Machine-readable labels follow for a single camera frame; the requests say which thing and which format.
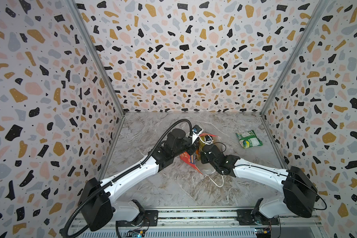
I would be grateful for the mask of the red paper gift bag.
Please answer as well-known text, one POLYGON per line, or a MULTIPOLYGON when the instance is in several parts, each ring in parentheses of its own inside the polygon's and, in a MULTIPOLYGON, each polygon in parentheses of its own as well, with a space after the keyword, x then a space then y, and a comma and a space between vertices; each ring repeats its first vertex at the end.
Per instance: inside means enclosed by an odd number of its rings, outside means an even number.
POLYGON ((215 169, 208 163, 208 164, 203 164, 201 162, 201 152, 202 152, 202 148, 205 146, 204 142, 204 136, 205 135, 210 135, 213 137, 213 144, 216 145, 220 151, 225 152, 226 151, 226 145, 224 143, 221 142, 220 138, 216 135, 213 134, 209 134, 209 133, 203 133, 200 135, 199 139, 199 149, 196 151, 196 153, 192 156, 189 156, 187 153, 183 153, 181 154, 179 157, 182 161, 184 161, 185 163, 189 164, 191 167, 193 167, 194 169, 196 169, 199 173, 201 173, 202 175, 208 177, 217 187, 223 187, 224 186, 224 176, 221 175, 221 179, 222 179, 222 184, 218 185, 215 181, 212 180, 212 178, 210 177, 212 174, 216 173, 215 169))

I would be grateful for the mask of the green snack packet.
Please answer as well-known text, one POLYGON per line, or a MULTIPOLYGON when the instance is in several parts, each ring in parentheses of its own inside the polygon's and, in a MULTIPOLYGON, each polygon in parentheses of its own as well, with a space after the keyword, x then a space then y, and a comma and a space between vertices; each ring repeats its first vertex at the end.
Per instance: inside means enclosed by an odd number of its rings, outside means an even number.
POLYGON ((263 142, 257 137, 255 131, 253 130, 243 133, 236 133, 236 136, 241 147, 244 149, 263 145, 263 142))

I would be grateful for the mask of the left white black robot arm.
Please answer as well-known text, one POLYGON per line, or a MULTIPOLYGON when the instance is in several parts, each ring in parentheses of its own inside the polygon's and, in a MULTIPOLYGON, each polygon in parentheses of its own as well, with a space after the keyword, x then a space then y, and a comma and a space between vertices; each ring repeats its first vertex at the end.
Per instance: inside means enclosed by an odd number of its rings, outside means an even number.
POLYGON ((79 201, 82 203, 95 191, 99 191, 81 209, 88 229, 98 231, 113 221, 140 225, 145 216, 141 204, 136 199, 120 202, 118 198, 137 183, 170 166, 182 153, 192 155, 198 149, 202 132, 200 126, 195 126, 191 135, 186 135, 181 129, 174 129, 168 133, 165 141, 158 143, 151 156, 145 156, 132 167, 101 181, 91 179, 85 185, 79 201))

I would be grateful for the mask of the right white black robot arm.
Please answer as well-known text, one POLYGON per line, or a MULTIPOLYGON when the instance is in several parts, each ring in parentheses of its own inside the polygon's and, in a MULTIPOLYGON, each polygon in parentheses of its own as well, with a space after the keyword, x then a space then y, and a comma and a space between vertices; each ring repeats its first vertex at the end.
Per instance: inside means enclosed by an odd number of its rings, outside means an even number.
POLYGON ((223 176, 253 180, 277 190, 272 198, 260 198, 249 215, 247 223, 263 223, 283 214, 310 218, 317 198, 317 188, 298 167, 276 169, 258 165, 235 155, 224 155, 219 148, 205 145, 201 161, 212 165, 223 176))

